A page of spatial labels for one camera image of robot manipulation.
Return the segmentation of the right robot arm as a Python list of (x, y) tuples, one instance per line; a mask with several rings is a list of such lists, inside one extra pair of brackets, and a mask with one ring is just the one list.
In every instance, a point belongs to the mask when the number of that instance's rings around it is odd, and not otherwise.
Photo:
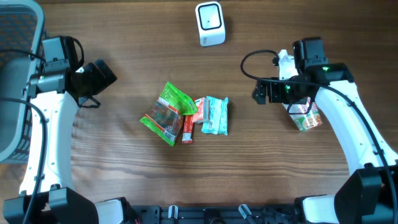
[(397, 153), (385, 142), (344, 63), (330, 63), (319, 37), (273, 53), (279, 75), (257, 78), (253, 98), (263, 105), (316, 106), (344, 152), (349, 178), (333, 195), (297, 198), (302, 223), (396, 223)]

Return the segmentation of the cup noodle container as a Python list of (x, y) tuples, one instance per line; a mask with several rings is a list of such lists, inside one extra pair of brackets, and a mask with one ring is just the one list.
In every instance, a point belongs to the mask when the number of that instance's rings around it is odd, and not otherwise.
[(306, 104), (285, 105), (284, 108), (300, 131), (307, 131), (323, 124), (317, 104), (307, 98)]

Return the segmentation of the orange small carton box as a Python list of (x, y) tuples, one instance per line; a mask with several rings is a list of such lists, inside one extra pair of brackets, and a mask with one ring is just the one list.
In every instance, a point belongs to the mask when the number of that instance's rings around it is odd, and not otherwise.
[(209, 121), (209, 101), (206, 97), (199, 98), (194, 101), (197, 112), (192, 116), (192, 121), (194, 123), (204, 123)]

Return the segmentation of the grey plastic shopping basket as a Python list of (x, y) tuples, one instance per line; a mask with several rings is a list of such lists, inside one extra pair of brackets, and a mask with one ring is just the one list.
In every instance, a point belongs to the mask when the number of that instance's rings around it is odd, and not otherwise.
[[(31, 0), (1, 1), (1, 96), (27, 100), (27, 83), (44, 58), (45, 17)], [(31, 110), (25, 104), (1, 102), (1, 162), (26, 164), (29, 158)]]

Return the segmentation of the green gummy candy bag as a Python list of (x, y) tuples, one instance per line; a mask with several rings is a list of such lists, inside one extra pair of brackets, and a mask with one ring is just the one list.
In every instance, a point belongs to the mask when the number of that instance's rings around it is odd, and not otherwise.
[(174, 146), (183, 126), (184, 116), (194, 115), (197, 111), (196, 104), (188, 95), (167, 82), (155, 105), (140, 122), (168, 145)]

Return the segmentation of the white barcode scanner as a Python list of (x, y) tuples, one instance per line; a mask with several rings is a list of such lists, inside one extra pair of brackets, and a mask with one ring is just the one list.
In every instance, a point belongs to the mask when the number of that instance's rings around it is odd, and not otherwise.
[(209, 47), (222, 44), (226, 39), (226, 29), (221, 4), (218, 1), (203, 2), (196, 6), (200, 45)]

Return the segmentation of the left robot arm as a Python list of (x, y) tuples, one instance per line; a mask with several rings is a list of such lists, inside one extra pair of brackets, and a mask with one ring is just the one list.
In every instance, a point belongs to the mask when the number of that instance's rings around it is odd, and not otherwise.
[(30, 76), (27, 100), (32, 110), (28, 167), (19, 196), (5, 200), (8, 223), (134, 223), (136, 214), (124, 197), (92, 202), (73, 188), (72, 129), (76, 112), (116, 81), (102, 61), (84, 63), (80, 42), (57, 36), (42, 42), (42, 70)]

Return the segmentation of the light blue tissue pack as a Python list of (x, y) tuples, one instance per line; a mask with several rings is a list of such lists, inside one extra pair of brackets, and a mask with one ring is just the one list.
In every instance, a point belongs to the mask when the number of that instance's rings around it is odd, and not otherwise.
[(203, 123), (202, 133), (228, 135), (228, 103), (229, 98), (218, 99), (207, 96), (209, 102), (209, 120)]

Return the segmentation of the red snack bar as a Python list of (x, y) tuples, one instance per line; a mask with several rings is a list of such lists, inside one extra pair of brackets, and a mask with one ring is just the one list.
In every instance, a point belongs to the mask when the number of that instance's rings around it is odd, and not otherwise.
[(193, 116), (192, 115), (185, 116), (183, 124), (183, 135), (182, 135), (183, 144), (191, 144), (193, 142), (192, 139), (193, 127), (194, 127)]

